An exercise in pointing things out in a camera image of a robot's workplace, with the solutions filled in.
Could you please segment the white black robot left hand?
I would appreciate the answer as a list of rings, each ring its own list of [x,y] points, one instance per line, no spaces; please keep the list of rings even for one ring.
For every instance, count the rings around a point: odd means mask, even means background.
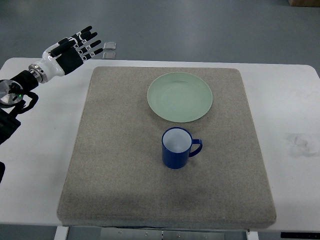
[[[78,69],[85,61],[103,52],[100,40],[93,41],[98,35],[87,26],[70,37],[65,37],[48,47],[42,58],[28,67],[28,71],[39,83],[46,83],[54,77],[68,75]]]

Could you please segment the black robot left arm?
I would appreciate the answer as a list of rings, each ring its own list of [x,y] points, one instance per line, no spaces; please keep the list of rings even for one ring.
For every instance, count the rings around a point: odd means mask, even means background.
[[[31,110],[39,97],[32,92],[39,86],[37,78],[24,70],[11,79],[0,81],[0,143],[7,141],[21,126],[17,119]]]

